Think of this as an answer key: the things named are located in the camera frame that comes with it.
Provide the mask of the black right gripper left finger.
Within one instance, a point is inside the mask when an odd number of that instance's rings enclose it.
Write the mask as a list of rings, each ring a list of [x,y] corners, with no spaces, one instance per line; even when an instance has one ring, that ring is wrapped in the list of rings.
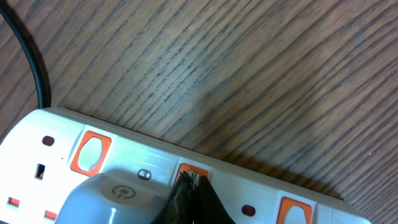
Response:
[[[151,224],[192,224],[193,198],[197,188],[198,173],[179,172],[179,177],[167,201]]]

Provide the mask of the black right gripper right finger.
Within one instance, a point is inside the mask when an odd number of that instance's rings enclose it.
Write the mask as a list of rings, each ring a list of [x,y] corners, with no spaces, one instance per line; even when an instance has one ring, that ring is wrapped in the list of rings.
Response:
[[[235,224],[204,175],[199,177],[195,189],[194,224]]]

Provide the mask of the white power extension strip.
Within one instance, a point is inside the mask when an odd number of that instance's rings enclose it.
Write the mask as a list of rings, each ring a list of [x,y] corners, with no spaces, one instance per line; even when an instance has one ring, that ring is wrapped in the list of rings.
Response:
[[[183,171],[206,176],[235,223],[366,223],[342,200],[65,108],[34,110],[3,140],[1,222],[56,223],[70,192],[97,174],[167,201]]]

